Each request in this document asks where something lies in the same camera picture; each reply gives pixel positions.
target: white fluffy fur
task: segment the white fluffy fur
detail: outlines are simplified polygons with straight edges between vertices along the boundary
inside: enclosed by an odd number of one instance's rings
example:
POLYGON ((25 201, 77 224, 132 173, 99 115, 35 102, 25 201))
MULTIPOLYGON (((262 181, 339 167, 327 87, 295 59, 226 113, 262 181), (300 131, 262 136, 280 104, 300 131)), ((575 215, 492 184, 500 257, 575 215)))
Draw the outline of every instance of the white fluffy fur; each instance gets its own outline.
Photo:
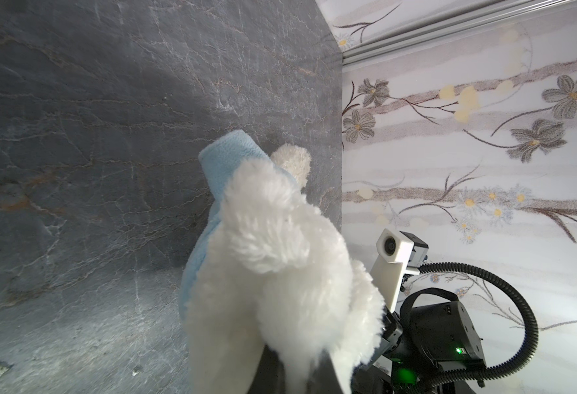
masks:
POLYGON ((382 296, 298 187, 257 159, 227 185, 184 322, 193 393, 245 394, 265 343, 289 394, 303 391, 324 350, 349 393, 352 369, 378 344, 382 296))
POLYGON ((271 160, 278 167, 287 170, 297 180, 300 188, 306 186, 310 172, 310 153, 306 148, 284 144, 271 154, 271 160))

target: gray marble surface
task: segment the gray marble surface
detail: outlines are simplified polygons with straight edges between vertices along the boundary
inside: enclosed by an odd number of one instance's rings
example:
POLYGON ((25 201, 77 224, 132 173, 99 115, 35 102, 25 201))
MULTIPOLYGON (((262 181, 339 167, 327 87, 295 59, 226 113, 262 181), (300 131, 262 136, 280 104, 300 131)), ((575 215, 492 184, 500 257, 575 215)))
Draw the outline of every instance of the gray marble surface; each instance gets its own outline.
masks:
POLYGON ((308 147, 339 225, 340 108, 314 0, 0 1, 0 393, 186 392, 198 152, 308 147))

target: black corrugated tube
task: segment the black corrugated tube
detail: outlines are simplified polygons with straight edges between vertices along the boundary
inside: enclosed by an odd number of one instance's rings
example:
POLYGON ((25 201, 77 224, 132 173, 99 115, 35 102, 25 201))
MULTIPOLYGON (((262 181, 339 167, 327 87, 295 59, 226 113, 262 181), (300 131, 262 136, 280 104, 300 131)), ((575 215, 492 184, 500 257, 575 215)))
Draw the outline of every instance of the black corrugated tube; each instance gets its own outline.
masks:
POLYGON ((459 382, 462 380, 493 380, 504 378, 520 371, 534 357, 538 346, 538 323, 534 312, 529 307, 523 296, 516 291, 509 283, 499 278, 491 272, 480 269, 473 265, 461 263, 435 263, 420 265, 419 272, 462 272, 484 279, 503 291, 521 312, 523 325, 525 327, 525 338, 519 351, 503 364, 494 367, 468 371, 467 369, 455 369, 448 372, 439 372, 420 380, 414 386, 406 390, 408 394, 422 394, 441 384, 459 382))

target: blue fabric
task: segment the blue fabric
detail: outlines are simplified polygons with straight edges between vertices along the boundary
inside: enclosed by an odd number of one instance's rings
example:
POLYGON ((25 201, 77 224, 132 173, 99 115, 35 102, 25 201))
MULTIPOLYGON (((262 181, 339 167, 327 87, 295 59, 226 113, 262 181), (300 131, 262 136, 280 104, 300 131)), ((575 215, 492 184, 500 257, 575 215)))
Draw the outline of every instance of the blue fabric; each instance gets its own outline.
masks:
POLYGON ((233 172, 245 158, 270 160, 269 156, 260 149, 260 146, 242 130, 230 132, 199 153, 201 168, 210 185, 210 191, 215 201, 210 208, 208 224, 197 240, 188 258, 186 268, 183 270, 179 293, 179 316, 181 319, 184 319, 186 315, 186 303, 190 297, 190 289, 196 280, 196 273, 201 268, 203 261, 205 261, 208 239, 220 224, 218 212, 220 210, 220 202, 223 199, 223 189, 232 177, 233 172))

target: floral wallpaper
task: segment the floral wallpaper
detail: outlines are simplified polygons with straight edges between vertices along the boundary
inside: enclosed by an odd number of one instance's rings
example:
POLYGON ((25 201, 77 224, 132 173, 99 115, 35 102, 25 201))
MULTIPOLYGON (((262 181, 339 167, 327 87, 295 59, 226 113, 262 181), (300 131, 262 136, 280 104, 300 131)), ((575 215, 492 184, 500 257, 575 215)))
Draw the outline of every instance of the floral wallpaper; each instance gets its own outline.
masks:
MULTIPOLYGON (((343 73, 350 252, 370 268, 384 226, 409 231, 430 261, 494 272, 536 312, 536 357, 476 389, 487 394, 577 392, 577 2, 528 18, 343 73)), ((521 344, 521 317, 482 280, 443 272, 408 284, 407 294, 456 292, 489 365, 521 344)))
POLYGON ((501 0, 316 0, 342 51, 501 0))

